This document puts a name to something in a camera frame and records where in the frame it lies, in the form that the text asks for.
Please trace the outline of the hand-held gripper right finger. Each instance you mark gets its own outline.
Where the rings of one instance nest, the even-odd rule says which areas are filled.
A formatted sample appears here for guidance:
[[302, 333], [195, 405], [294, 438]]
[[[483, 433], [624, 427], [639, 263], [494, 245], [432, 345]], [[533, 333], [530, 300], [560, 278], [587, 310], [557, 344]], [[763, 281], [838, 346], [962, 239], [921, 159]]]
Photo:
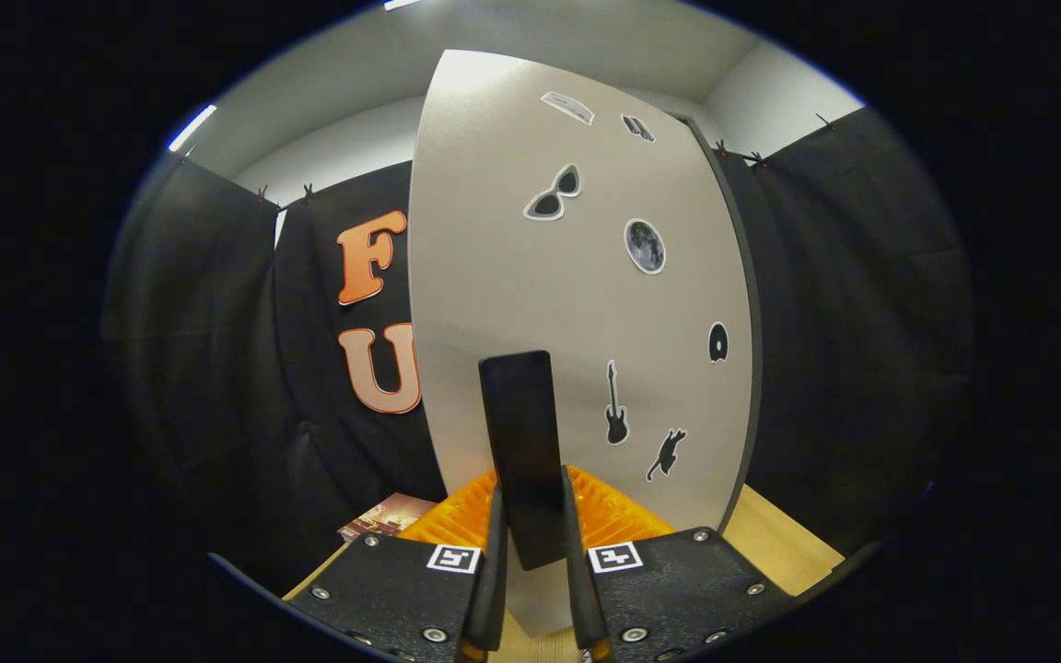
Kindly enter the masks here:
[[577, 647], [594, 662], [708, 662], [792, 612], [793, 596], [708, 526], [584, 542], [577, 478], [561, 467], [566, 576]]

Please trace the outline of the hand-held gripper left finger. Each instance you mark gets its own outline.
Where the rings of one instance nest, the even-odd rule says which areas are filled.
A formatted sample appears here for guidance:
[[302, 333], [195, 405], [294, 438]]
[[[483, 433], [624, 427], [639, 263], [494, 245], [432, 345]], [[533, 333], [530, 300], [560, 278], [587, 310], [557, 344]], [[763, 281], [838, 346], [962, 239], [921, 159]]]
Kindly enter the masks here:
[[500, 646], [506, 585], [507, 518], [489, 471], [395, 536], [361, 534], [286, 604], [388, 662], [484, 662]]

